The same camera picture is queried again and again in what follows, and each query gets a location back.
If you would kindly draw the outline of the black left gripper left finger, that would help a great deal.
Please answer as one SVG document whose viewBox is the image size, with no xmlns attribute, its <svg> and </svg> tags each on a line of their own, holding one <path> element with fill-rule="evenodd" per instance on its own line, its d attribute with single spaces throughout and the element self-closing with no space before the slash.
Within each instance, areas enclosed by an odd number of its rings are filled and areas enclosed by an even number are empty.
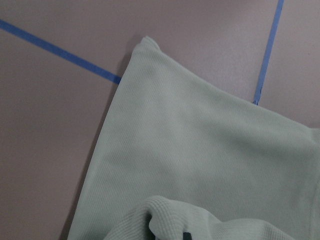
<svg viewBox="0 0 320 240">
<path fill-rule="evenodd" d="M 159 240 L 160 214 L 158 212 L 146 213 L 146 239 Z"/>
</svg>

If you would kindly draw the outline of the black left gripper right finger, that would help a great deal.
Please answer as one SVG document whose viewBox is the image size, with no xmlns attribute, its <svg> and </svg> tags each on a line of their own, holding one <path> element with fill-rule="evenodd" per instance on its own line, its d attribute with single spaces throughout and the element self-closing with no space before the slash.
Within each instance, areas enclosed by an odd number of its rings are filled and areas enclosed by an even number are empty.
<svg viewBox="0 0 320 240">
<path fill-rule="evenodd" d="M 192 240 L 192 235 L 190 232 L 184 232 L 182 235 L 182 240 Z"/>
</svg>

